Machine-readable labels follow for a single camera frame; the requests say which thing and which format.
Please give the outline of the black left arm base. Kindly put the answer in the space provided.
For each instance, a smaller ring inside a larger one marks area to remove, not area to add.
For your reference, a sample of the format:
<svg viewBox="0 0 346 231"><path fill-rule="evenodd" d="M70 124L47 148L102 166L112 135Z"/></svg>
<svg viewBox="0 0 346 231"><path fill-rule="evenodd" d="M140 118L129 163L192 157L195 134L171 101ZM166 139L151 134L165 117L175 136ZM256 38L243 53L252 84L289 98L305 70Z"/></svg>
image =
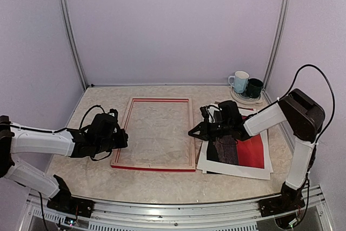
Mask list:
<svg viewBox="0 0 346 231"><path fill-rule="evenodd" d="M48 200L47 207L58 212L74 215L76 217L91 218L95 202L93 200L73 197L69 194L57 194Z"/></svg>

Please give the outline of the red wooden picture frame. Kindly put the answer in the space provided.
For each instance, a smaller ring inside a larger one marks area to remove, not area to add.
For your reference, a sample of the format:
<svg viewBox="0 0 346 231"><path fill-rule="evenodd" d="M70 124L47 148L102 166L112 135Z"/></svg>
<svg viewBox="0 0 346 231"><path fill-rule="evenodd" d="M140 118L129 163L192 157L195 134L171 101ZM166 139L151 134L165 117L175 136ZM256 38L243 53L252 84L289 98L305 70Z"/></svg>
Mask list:
<svg viewBox="0 0 346 231"><path fill-rule="evenodd" d="M111 167L116 169L194 172L195 141L188 135L194 126L189 97L131 97L122 128L128 147L116 149Z"/></svg>

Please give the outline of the red sunset photo white border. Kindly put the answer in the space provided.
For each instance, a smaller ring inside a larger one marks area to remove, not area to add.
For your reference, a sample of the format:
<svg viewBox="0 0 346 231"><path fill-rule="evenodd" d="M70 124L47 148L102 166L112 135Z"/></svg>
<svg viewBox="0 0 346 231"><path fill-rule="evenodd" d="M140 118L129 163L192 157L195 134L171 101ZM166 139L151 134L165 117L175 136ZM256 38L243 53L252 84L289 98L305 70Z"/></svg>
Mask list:
<svg viewBox="0 0 346 231"><path fill-rule="evenodd" d="M265 130L246 141L237 141L230 135L203 141L197 169L203 174L270 180L274 170L269 154L268 132Z"/></svg>

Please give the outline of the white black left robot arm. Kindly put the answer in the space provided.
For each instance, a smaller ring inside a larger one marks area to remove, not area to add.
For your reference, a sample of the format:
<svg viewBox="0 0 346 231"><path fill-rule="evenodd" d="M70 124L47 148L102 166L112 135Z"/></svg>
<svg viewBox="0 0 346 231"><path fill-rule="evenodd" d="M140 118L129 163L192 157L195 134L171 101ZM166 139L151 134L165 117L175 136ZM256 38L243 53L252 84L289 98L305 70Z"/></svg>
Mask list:
<svg viewBox="0 0 346 231"><path fill-rule="evenodd" d="M97 114L92 123L80 129L31 129L14 125L8 116L1 116L1 177L30 187L53 200L64 212L72 211L75 199L65 181L24 162L15 154L41 153L70 158L89 157L126 148L128 135L118 124L115 110Z"/></svg>

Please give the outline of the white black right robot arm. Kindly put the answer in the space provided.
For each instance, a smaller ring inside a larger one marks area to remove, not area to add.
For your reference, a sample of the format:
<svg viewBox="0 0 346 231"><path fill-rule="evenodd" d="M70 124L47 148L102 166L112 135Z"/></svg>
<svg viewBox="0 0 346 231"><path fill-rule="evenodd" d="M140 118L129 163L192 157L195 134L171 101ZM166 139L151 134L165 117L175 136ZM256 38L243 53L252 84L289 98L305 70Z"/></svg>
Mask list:
<svg viewBox="0 0 346 231"><path fill-rule="evenodd" d="M306 184L317 137L322 132L325 120L324 109L297 88L247 118L242 117L235 101L223 101L214 107L220 114L220 120L210 122L209 108L201 107L203 121L189 130L189 136L214 141L230 135L238 141L246 141L282 122L288 123L295 137L295 148L289 174L276 206L283 212L289 211L297 203L297 194Z"/></svg>

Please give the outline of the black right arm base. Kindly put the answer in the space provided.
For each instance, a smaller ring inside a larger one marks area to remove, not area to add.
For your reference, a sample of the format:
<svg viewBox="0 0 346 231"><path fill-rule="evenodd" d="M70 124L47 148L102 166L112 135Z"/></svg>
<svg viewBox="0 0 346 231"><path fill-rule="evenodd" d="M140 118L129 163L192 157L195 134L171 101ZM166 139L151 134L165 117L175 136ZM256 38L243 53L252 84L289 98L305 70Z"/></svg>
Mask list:
<svg viewBox="0 0 346 231"><path fill-rule="evenodd" d="M273 216L303 208L302 187L294 190L283 183L279 196L259 200L261 217Z"/></svg>

